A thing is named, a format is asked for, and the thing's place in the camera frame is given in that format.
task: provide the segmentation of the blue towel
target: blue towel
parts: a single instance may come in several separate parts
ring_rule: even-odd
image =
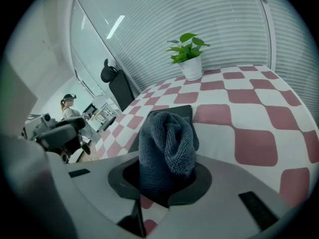
[[[154,112],[140,130],[140,191],[155,202],[187,184],[195,167],[198,138],[191,118]]]

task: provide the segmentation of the black mat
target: black mat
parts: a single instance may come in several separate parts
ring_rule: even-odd
[[[160,110],[161,112],[170,112],[170,113],[174,113],[174,114],[178,114],[180,115],[181,117],[193,117],[193,110],[191,108],[190,105],[187,105],[187,106],[178,106],[178,107],[173,107],[173,108],[168,108],[168,109],[163,109],[163,110]],[[140,132],[138,133],[138,135],[136,136],[130,150],[129,150],[129,153],[130,152],[134,152],[134,151],[137,151],[139,150],[139,138],[140,138]]]

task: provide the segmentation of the potted plant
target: potted plant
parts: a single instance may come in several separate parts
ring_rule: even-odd
[[[167,42],[172,42],[177,44],[177,47],[171,47],[167,51],[176,51],[177,55],[171,55],[172,64],[178,64],[188,81],[196,81],[202,77],[202,67],[201,67],[201,53],[200,48],[202,46],[210,46],[206,44],[203,40],[195,37],[197,34],[186,33],[183,34],[179,41],[172,40]],[[187,45],[182,45],[191,39],[191,42]]]

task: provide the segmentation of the checkered tablecloth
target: checkered tablecloth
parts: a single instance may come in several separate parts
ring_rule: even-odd
[[[184,76],[148,87],[102,134],[98,156],[126,154],[150,111],[192,105],[199,139],[197,154],[236,164],[293,207],[317,181],[319,132],[294,91],[263,65],[205,71],[189,82]],[[142,199],[148,233],[165,210]]]

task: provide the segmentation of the dark gray cloth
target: dark gray cloth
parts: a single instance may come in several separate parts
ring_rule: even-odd
[[[155,112],[140,130],[140,191],[152,200],[168,196],[190,179],[198,138],[191,118]]]

